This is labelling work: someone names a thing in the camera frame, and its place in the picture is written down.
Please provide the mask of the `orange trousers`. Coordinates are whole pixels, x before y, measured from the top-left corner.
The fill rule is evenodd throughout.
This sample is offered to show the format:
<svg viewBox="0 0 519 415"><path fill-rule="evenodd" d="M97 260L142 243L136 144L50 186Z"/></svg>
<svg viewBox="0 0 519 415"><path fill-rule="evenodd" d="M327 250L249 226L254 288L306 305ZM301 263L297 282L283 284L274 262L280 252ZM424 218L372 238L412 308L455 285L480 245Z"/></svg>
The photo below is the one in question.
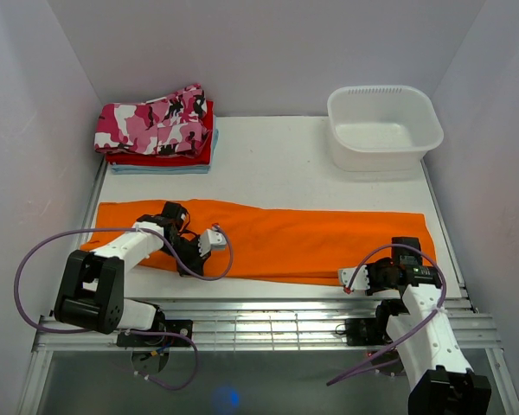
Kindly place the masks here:
<svg viewBox="0 0 519 415"><path fill-rule="evenodd" d="M214 224L229 237L234 254L215 252L204 273L276 283L337 286L337 272L356 266L394 237L414 237L437 257L423 214L263 209L227 201L188 200L188 228Z"/></svg>

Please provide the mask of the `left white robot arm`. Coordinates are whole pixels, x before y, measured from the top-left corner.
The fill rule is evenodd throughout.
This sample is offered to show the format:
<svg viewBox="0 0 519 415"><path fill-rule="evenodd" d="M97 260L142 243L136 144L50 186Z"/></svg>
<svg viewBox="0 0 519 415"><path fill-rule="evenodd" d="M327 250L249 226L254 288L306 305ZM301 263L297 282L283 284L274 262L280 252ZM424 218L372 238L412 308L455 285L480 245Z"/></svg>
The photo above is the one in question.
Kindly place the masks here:
<svg viewBox="0 0 519 415"><path fill-rule="evenodd" d="M136 330L147 345L157 345L166 335L157 306L125 297L125 274L154 252L176 260L180 275L204 275L217 234L209 229L187 239L189 211L167 202L159 214L137 218L131 231L89 252L76 250L68 258L54 305L54 318L102 334Z"/></svg>

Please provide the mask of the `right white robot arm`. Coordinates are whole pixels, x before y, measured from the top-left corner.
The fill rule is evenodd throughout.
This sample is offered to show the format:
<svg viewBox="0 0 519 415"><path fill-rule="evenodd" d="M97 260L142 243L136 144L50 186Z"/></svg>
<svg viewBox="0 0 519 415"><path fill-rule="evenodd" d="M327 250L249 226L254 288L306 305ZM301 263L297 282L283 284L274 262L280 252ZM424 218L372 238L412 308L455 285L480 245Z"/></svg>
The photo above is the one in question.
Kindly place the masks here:
<svg viewBox="0 0 519 415"><path fill-rule="evenodd" d="M424 265L420 241L393 237L391 256L366 265L368 294L397 290L375 311L373 331L384 343L397 342L397 354L411 391L410 414L485 414L489 380L474 373L453 333L441 298L445 287L436 266Z"/></svg>

